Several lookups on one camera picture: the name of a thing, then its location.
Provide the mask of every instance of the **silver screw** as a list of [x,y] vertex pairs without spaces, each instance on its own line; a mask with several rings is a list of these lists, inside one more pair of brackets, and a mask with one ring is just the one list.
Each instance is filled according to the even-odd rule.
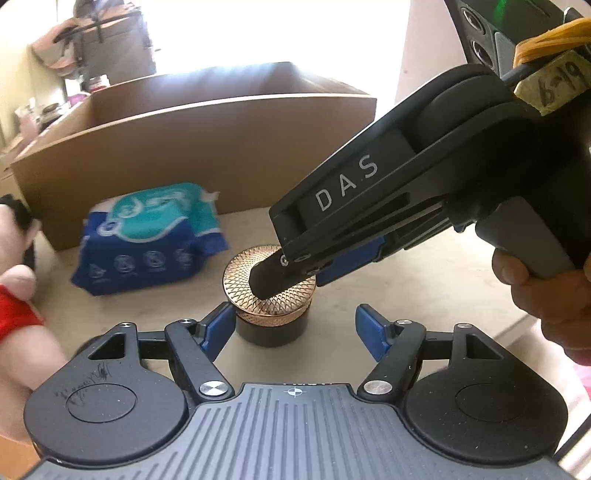
[[370,380],[363,389],[370,395],[384,395],[392,391],[392,385],[384,380]]
[[202,383],[199,387],[199,391],[203,395],[207,395],[208,397],[219,397],[220,395],[224,395],[229,390],[227,384],[224,382],[220,382],[219,380],[210,380],[209,382]]

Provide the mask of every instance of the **triangular cutout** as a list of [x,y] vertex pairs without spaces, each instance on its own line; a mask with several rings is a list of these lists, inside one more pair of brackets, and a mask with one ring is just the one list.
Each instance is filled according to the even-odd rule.
[[88,358],[90,360],[114,360],[125,356],[125,334],[116,333]]
[[466,335],[466,357],[480,360],[503,360],[491,347],[476,335]]

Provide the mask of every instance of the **camera lens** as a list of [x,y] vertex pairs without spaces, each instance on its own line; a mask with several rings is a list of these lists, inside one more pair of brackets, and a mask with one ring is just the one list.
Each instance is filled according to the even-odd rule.
[[478,60],[480,60],[484,65],[489,67],[491,70],[494,70],[494,65],[492,63],[491,56],[488,54],[488,52],[484,49],[484,47],[482,45],[480,45],[478,42],[473,41],[472,42],[472,50],[474,50],[474,53],[478,57]]
[[467,8],[462,8],[462,13],[464,14],[464,18],[470,24],[470,26],[484,35],[484,25],[482,25],[480,20],[478,20],[478,17],[474,13],[470,12]]

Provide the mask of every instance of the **green light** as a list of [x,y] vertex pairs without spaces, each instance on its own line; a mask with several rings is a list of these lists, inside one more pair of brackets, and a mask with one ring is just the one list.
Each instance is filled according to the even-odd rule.
[[495,23],[497,28],[501,28],[503,26],[503,20],[505,19],[506,11],[507,0],[499,0],[492,12],[492,21]]

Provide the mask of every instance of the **gold jar lid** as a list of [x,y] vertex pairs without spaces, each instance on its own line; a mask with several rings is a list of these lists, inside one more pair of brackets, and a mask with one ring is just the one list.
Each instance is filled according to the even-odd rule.
[[280,249],[279,245],[261,245],[240,252],[230,260],[223,273],[223,289],[238,309],[238,316],[249,323],[279,327],[300,317],[310,305],[316,278],[308,278],[268,300],[252,294],[248,283],[252,267]]

